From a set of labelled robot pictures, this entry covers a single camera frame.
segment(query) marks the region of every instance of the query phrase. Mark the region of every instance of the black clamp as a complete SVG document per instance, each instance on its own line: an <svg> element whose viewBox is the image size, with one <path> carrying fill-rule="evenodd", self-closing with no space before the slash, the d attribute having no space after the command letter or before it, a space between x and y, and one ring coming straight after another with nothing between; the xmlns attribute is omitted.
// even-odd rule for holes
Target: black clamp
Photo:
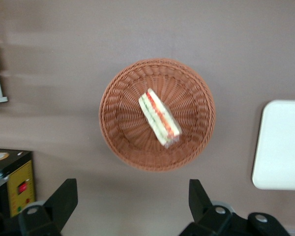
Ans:
<svg viewBox="0 0 295 236"><path fill-rule="evenodd" d="M197 179L189 182L189 207L194 222L179 236L289 236L269 214L251 213L246 220L224 206L214 206Z"/></svg>

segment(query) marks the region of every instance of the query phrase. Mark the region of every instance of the round wicker basket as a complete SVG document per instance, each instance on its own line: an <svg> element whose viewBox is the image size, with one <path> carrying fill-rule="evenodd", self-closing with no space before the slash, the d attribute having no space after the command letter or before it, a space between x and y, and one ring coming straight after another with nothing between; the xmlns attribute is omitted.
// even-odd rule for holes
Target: round wicker basket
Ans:
<svg viewBox="0 0 295 236"><path fill-rule="evenodd" d="M152 88L180 124L179 142L161 146L138 102ZM103 137L127 164L146 171L177 169L207 145L215 124L215 106L205 81L172 59L138 61L107 86L99 109Z"/></svg>

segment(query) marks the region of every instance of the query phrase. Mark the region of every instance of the sandwich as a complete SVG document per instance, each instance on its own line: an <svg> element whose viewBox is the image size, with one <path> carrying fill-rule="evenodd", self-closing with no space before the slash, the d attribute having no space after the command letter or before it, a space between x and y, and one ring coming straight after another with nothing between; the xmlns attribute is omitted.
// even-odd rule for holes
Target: sandwich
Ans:
<svg viewBox="0 0 295 236"><path fill-rule="evenodd" d="M179 140L181 127L152 89L139 98L139 104L161 145L168 148Z"/></svg>

